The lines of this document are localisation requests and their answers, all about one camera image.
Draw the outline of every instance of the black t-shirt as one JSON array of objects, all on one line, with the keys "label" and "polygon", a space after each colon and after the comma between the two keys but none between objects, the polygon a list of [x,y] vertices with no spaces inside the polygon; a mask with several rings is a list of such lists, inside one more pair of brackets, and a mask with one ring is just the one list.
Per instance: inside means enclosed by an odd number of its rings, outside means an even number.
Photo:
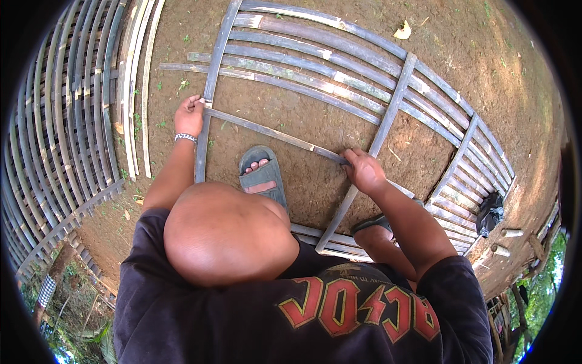
[{"label": "black t-shirt", "polygon": [[464,257],[435,264],[414,294],[389,268],[320,256],[301,243],[276,280],[200,288],[166,258],[168,214],[142,214],[121,265],[113,325],[120,363],[493,361],[487,309]]}]

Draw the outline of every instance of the hand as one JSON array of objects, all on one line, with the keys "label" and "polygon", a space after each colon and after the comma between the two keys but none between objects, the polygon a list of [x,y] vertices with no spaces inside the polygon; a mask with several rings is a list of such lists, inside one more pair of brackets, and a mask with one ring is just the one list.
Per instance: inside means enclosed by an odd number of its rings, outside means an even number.
[{"label": "hand", "polygon": [[186,133],[198,137],[202,131],[202,113],[204,112],[204,99],[200,95],[186,98],[176,110],[174,126],[176,133]]},{"label": "hand", "polygon": [[360,148],[346,149],[341,156],[351,164],[344,165],[347,176],[358,190],[370,196],[386,185],[386,175],[380,163]]}]

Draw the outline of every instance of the rubber slipper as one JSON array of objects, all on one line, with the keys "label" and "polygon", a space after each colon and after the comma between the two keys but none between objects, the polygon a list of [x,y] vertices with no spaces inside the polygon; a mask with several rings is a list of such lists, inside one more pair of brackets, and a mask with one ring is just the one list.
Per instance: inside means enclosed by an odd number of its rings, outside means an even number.
[{"label": "rubber slipper", "polygon": [[[244,174],[244,170],[251,167],[251,163],[266,159],[269,162],[255,171]],[[283,190],[283,180],[275,153],[266,146],[254,146],[247,150],[239,162],[239,181],[245,193],[269,197],[277,201],[287,210],[287,200]]]},{"label": "rubber slipper", "polygon": [[[414,202],[419,204],[420,206],[424,207],[424,203],[419,199],[413,199]],[[385,228],[389,232],[392,232],[392,228],[390,227],[390,223],[388,223],[388,219],[384,216],[384,214],[380,214],[378,216],[374,216],[372,218],[366,219],[364,221],[358,222],[356,225],[352,227],[352,236],[356,234],[356,232],[368,228],[372,225],[380,225],[381,227]]]}]

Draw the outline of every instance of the red lettering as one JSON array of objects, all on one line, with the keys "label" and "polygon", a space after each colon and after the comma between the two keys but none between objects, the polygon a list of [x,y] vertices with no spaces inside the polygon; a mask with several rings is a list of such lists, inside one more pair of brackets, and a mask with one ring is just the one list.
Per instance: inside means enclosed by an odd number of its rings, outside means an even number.
[{"label": "red lettering", "polygon": [[[343,292],[341,312],[338,311],[338,298]],[[339,278],[327,283],[321,306],[319,320],[331,336],[340,336],[351,333],[360,325],[357,319],[357,294],[360,289],[350,280]]]},{"label": "red lettering", "polygon": [[402,291],[398,286],[387,290],[384,295],[389,303],[396,302],[396,323],[390,317],[382,322],[384,330],[386,330],[390,341],[394,344],[410,330],[410,295]]},{"label": "red lettering", "polygon": [[428,300],[414,297],[414,329],[425,339],[431,341],[441,332],[437,315]]},{"label": "red lettering", "polygon": [[318,277],[295,278],[295,283],[307,282],[307,290],[303,306],[299,306],[295,298],[289,298],[279,304],[279,308],[293,328],[299,328],[312,321],[317,315],[324,283]]},{"label": "red lettering", "polygon": [[380,324],[380,317],[382,316],[382,312],[386,308],[386,304],[381,301],[382,293],[384,292],[384,284],[380,287],[376,288],[374,292],[362,303],[359,310],[368,310],[368,315],[366,315],[364,323],[367,324]]}]

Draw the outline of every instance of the dirt ground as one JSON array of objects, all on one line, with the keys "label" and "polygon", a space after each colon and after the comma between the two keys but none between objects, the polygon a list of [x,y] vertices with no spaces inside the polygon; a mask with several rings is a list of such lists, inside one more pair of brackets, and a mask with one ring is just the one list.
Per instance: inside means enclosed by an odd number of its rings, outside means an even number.
[{"label": "dirt ground", "polygon": [[[506,201],[504,221],[488,239],[479,241],[469,259],[485,258],[482,264],[489,269],[475,268],[484,295],[489,298],[499,293],[533,254],[526,241],[528,234],[521,238],[501,238],[499,233],[505,227],[521,228],[527,233],[537,231],[549,214],[564,138],[559,94],[535,39],[528,35],[507,4],[497,0],[285,2],[356,22],[414,52],[459,90],[489,126],[512,163],[517,181]],[[160,71],[157,67],[161,62],[187,63],[186,55],[191,51],[210,53],[227,5],[227,0],[173,1],[164,7],[155,39],[149,92],[150,159],[154,176],[173,145],[176,107],[183,98],[202,93],[206,78],[205,74]],[[204,11],[197,11],[198,6],[203,6]],[[308,23],[287,16],[283,19]],[[392,34],[404,19],[413,32],[408,40],[400,41]],[[387,52],[346,32],[315,23],[309,25],[341,34],[388,56]],[[140,66],[144,54],[142,49]],[[398,64],[403,63],[390,57]],[[142,71],[137,75],[139,84]],[[350,71],[342,71],[355,76]],[[189,85],[179,90],[183,80]],[[137,96],[136,105],[140,102],[141,96]],[[352,114],[292,91],[222,76],[218,80],[214,108],[337,153],[345,147],[369,147],[377,128]],[[137,182],[126,182],[124,193],[114,202],[98,207],[95,217],[86,218],[79,232],[103,271],[106,283],[113,286],[118,285],[119,265],[129,254],[133,227],[140,214],[135,195],[145,196],[151,184],[143,174],[141,131],[138,135],[137,155],[142,174]],[[238,160],[244,151],[256,144],[270,146],[281,166],[292,222],[325,229],[349,187],[343,170],[334,162],[258,133],[213,119],[210,140],[206,179],[235,187],[238,187]],[[120,141],[117,146],[119,166],[127,169],[125,148]],[[444,138],[400,111],[378,159],[389,179],[418,198],[426,199],[453,152],[454,147]],[[125,210],[129,220],[124,217]],[[356,221],[377,213],[372,201],[359,194],[338,231],[348,233]],[[488,252],[494,242],[510,249],[512,256],[509,259],[491,257]]]}]

